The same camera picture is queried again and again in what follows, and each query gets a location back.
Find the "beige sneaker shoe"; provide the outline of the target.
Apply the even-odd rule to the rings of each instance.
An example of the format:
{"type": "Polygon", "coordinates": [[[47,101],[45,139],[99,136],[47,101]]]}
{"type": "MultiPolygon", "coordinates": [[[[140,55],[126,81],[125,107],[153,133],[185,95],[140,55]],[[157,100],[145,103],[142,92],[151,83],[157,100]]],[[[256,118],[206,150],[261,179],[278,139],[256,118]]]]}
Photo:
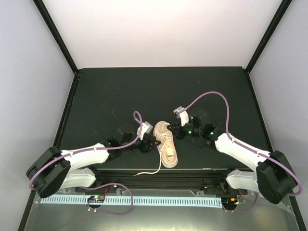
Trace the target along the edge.
{"type": "Polygon", "coordinates": [[[169,123],[166,121],[159,121],[153,131],[153,135],[156,137],[160,144],[157,146],[161,163],[166,168],[173,168],[178,163],[177,152],[173,140],[172,132],[167,128],[169,123]]]}

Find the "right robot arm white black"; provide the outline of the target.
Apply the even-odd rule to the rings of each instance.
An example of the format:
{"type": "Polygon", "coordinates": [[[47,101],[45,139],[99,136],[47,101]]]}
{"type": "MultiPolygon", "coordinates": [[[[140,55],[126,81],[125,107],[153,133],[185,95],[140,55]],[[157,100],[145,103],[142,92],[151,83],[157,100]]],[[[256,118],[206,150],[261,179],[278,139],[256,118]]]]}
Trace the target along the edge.
{"type": "Polygon", "coordinates": [[[296,175],[285,155],[280,151],[264,151],[236,139],[215,127],[203,110],[189,114],[183,107],[175,109],[178,123],[167,128],[178,140],[187,136],[200,138],[201,146],[226,154],[247,166],[249,171],[229,169],[219,181],[219,189],[229,194],[235,189],[260,193],[266,200],[279,204],[298,185],[296,175]]]}

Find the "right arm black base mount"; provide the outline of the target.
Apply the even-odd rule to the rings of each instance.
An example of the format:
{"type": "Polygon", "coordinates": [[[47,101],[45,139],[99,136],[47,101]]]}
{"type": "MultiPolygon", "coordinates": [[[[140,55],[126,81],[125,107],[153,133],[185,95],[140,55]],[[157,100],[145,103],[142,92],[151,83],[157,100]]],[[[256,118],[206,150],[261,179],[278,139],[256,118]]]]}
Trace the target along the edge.
{"type": "Polygon", "coordinates": [[[213,193],[213,194],[221,194],[221,195],[248,195],[248,191],[244,189],[233,189],[233,188],[226,188],[223,189],[219,185],[212,185],[212,184],[206,184],[201,187],[202,190],[204,190],[207,193],[213,193]]]}

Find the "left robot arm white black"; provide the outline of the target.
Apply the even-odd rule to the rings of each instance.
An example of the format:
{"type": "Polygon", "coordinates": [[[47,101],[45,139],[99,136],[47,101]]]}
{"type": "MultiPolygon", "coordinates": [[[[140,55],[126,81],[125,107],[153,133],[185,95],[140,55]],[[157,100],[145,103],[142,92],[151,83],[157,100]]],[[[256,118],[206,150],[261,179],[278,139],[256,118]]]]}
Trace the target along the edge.
{"type": "Polygon", "coordinates": [[[103,179],[90,166],[112,161],[134,149],[148,153],[160,145],[151,134],[153,126],[144,122],[138,129],[130,124],[117,128],[103,143],[75,150],[48,148],[27,170],[29,187],[41,198],[47,198],[66,188],[89,188],[98,192],[103,179]]]}

